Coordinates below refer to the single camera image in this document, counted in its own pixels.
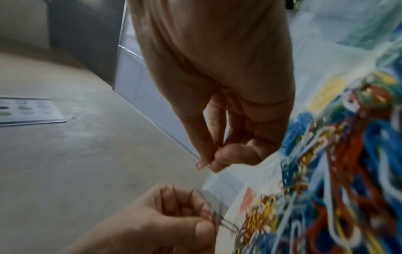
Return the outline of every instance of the gray floor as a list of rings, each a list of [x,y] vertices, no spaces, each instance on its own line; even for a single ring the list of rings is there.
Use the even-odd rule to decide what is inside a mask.
[[[5,48],[34,58],[0,53],[0,95],[49,97],[67,123],[0,128],[0,253],[58,253],[157,182],[201,188],[208,172],[101,79]]]

